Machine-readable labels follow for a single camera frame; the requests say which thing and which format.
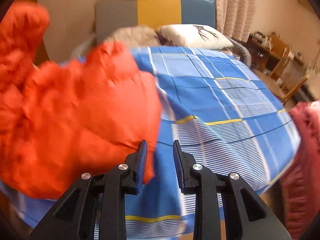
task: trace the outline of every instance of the beige blanket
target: beige blanket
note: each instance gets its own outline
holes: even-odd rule
[[[161,46],[155,31],[146,25],[119,28],[114,31],[105,41],[122,41],[129,48]]]

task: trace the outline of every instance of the orange down jacket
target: orange down jacket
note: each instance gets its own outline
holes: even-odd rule
[[[154,77],[122,43],[87,61],[32,64],[49,15],[16,1],[0,23],[0,178],[34,198],[59,198],[83,172],[105,173],[145,139],[144,182],[154,175],[160,123]]]

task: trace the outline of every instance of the pillow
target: pillow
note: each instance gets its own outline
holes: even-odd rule
[[[223,49],[233,47],[222,33],[207,25],[175,24],[164,25],[158,30],[174,46],[201,49]]]

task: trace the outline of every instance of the curtain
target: curtain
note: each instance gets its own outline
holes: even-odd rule
[[[256,11],[256,0],[211,0],[216,3],[217,30],[247,42]]]

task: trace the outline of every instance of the pink fabric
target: pink fabric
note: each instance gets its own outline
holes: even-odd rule
[[[320,103],[299,103],[290,112],[301,144],[292,166],[281,178],[285,226],[298,239],[320,210]]]

